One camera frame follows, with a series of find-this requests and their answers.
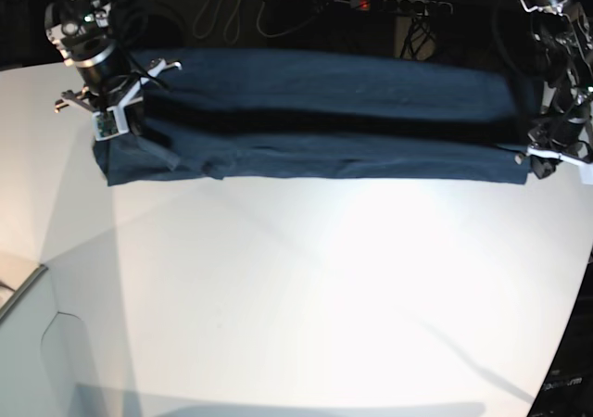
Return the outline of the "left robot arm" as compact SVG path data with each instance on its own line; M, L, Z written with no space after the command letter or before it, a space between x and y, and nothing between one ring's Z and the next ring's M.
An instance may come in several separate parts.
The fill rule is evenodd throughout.
M544 85L538 115L527 119L528 145L517 155L530 160L542 180L562 163L578 168L592 184L592 26L577 0L518 0L529 15L530 38Z

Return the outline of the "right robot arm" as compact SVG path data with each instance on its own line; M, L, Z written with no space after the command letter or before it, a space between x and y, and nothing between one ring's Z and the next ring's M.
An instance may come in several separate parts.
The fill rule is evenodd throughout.
M82 89L61 93L59 113L78 108L91 117L95 140L144 132L144 87L164 89L160 75L180 70L182 63L156 58L143 66L132 56L117 27L116 14L125 0L58 0L45 11L47 40L65 66L76 69Z

